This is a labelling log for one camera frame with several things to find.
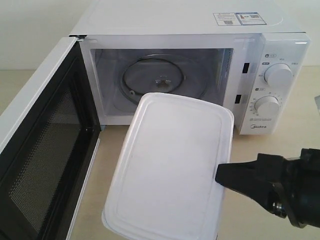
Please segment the beige countertop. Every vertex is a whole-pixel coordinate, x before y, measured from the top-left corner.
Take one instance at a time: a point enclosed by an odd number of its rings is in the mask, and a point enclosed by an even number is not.
[[[30,74],[28,71],[0,71],[0,113]],[[298,157],[301,148],[320,149],[320,115],[314,101],[314,97],[320,95],[319,76],[320,67],[302,68],[274,134],[238,135],[235,131],[231,162],[253,161],[257,153]],[[72,240],[124,240],[103,226],[101,213],[127,129],[127,126],[110,126],[100,134],[101,142],[72,231]],[[218,240],[270,239],[318,240],[320,229],[311,226],[295,228],[288,219],[278,218],[253,200],[227,190]]]

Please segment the plastic food container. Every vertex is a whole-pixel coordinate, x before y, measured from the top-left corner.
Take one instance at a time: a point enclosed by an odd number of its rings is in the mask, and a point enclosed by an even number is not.
[[[124,140],[102,222],[130,240],[215,240],[234,117],[166,93],[144,95]]]

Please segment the open microwave door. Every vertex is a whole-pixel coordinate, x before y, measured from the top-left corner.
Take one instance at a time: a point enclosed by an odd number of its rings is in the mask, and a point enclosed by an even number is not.
[[[100,123],[81,49],[62,38],[0,116],[0,239],[65,239]]]

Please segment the white knob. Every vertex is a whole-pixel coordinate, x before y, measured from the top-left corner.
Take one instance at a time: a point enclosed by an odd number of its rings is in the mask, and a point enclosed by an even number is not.
[[[265,71],[264,80],[273,88],[288,87],[293,80],[293,74],[287,64],[277,63]]]
[[[254,104],[255,110],[261,117],[273,117],[279,112],[279,103],[274,96],[264,96]]]

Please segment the midea logo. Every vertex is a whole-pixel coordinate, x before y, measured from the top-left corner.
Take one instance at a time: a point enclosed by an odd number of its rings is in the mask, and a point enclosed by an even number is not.
[[[251,125],[251,128],[252,128],[252,129],[266,129],[267,126],[252,124],[252,125]]]

